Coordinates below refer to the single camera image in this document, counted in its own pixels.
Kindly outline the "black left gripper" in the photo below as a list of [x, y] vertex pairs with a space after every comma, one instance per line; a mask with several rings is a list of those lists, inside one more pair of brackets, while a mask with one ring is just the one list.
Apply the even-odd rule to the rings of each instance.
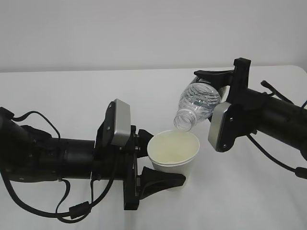
[[143, 167], [140, 175], [140, 199], [138, 195], [137, 159], [148, 156], [147, 147], [154, 136], [144, 129], [137, 134], [136, 126], [130, 127], [130, 137], [125, 146], [119, 148], [120, 175], [123, 180], [123, 208], [137, 210], [140, 200], [160, 191], [183, 186], [186, 177], [178, 173], [161, 172]]

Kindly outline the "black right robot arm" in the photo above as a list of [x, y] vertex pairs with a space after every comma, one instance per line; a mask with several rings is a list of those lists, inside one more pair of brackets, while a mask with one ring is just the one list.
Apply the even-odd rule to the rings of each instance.
[[195, 76], [215, 89], [228, 86], [226, 101], [218, 104], [210, 118], [208, 141], [217, 152], [230, 150], [235, 139], [260, 131], [307, 156], [307, 111], [281, 95], [268, 82], [262, 86], [271, 93], [248, 88], [251, 61], [234, 60], [234, 69], [198, 70]]

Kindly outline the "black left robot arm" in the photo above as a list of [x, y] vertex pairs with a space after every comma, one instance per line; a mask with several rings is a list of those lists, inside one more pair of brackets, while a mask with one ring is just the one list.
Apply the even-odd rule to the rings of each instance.
[[0, 110], [0, 173], [9, 195], [21, 208], [34, 212], [15, 193], [12, 182], [38, 183], [68, 179], [123, 182], [125, 210], [136, 210], [140, 200], [157, 192], [182, 186], [183, 173], [161, 172], [144, 167], [138, 173], [138, 158], [148, 156], [152, 135], [130, 121], [130, 106], [110, 102], [95, 140], [52, 137], [48, 132], [20, 125], [28, 114], [16, 117]]

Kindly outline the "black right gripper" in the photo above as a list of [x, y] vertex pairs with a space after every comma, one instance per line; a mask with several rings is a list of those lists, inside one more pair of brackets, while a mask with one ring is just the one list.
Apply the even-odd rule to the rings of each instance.
[[214, 88], [228, 87], [228, 94], [222, 104], [264, 105], [268, 95], [248, 87], [251, 60], [236, 58], [233, 69], [222, 71], [198, 70], [194, 72], [194, 83], [206, 83]]

